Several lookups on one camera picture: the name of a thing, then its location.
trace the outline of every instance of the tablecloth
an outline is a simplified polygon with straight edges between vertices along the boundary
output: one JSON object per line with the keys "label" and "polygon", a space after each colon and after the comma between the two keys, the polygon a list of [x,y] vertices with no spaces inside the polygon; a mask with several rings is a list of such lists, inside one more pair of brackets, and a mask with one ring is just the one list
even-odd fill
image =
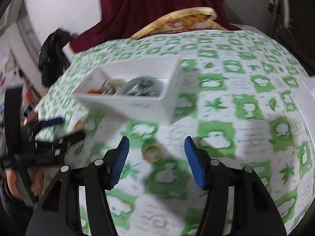
{"label": "tablecloth", "polygon": [[[98,65],[171,55],[181,56],[184,80],[170,126],[89,113],[70,97]],[[308,75],[276,41],[248,31],[206,30],[108,41],[71,60],[37,107],[41,119],[62,116],[65,123],[41,131],[38,138],[52,140],[84,121],[86,139],[66,155],[71,168],[102,158],[122,136],[130,139],[120,181],[106,192],[119,235],[195,234],[207,192],[192,177],[183,148],[187,136],[226,166],[252,166],[288,233],[303,217],[315,194],[315,160],[290,96]],[[141,155],[148,141],[164,152],[153,164]],[[50,180],[48,174],[46,185]],[[89,234],[84,187],[80,192],[82,228]],[[225,233],[231,227],[232,198],[233,188]]]}

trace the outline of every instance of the red cloth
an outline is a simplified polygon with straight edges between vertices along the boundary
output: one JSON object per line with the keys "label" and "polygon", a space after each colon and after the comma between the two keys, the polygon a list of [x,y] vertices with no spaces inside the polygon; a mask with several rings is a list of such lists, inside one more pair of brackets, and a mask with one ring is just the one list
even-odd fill
{"label": "red cloth", "polygon": [[91,29],[70,41],[77,53],[103,42],[129,38],[158,18],[193,7],[210,7],[215,10],[218,24],[228,30],[239,30],[229,24],[223,0],[100,0],[102,20]]}

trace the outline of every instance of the orange object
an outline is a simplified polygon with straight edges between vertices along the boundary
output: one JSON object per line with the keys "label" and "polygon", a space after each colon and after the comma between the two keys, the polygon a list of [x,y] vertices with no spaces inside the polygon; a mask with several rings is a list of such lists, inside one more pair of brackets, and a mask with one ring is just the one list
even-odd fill
{"label": "orange object", "polygon": [[100,90],[94,90],[94,89],[91,89],[87,92],[88,94],[103,94],[102,91]]}

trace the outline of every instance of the green and white tablecloth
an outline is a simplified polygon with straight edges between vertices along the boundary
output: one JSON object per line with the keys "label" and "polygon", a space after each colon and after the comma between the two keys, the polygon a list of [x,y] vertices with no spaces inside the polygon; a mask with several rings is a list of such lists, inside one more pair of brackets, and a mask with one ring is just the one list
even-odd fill
{"label": "green and white tablecloth", "polygon": [[[180,55],[182,91],[170,126],[89,114],[69,95],[98,65],[123,59]],[[72,65],[38,106],[39,117],[65,118],[39,134],[52,139],[85,123],[84,143],[66,157],[82,167],[130,139],[130,152],[119,183],[107,191],[119,235],[194,235],[207,194],[195,184],[184,139],[226,166],[252,166],[290,232],[311,204],[315,164],[313,147],[290,95],[307,73],[276,41],[247,31],[197,31],[156,35],[139,41],[103,43],[72,57]],[[162,160],[148,164],[141,148],[156,141]],[[46,184],[51,176],[46,177]],[[89,232],[85,196],[80,195],[82,227]],[[232,218],[229,202],[226,232]]]}

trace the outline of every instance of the ribbed blue pad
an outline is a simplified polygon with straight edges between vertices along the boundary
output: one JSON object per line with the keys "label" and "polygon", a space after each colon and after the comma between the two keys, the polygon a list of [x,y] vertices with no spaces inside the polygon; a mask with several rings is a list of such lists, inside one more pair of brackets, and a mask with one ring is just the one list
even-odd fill
{"label": "ribbed blue pad", "polygon": [[118,183],[122,168],[125,165],[127,155],[129,153],[129,139],[126,138],[126,140],[123,142],[122,147],[118,150],[118,154],[116,157],[116,160],[111,167],[111,181],[110,181],[110,187],[113,189],[114,186]]}
{"label": "ribbed blue pad", "polygon": [[204,189],[206,185],[204,180],[204,168],[200,164],[199,159],[195,153],[194,146],[191,144],[191,141],[188,138],[185,139],[184,149],[195,182],[201,189]]}

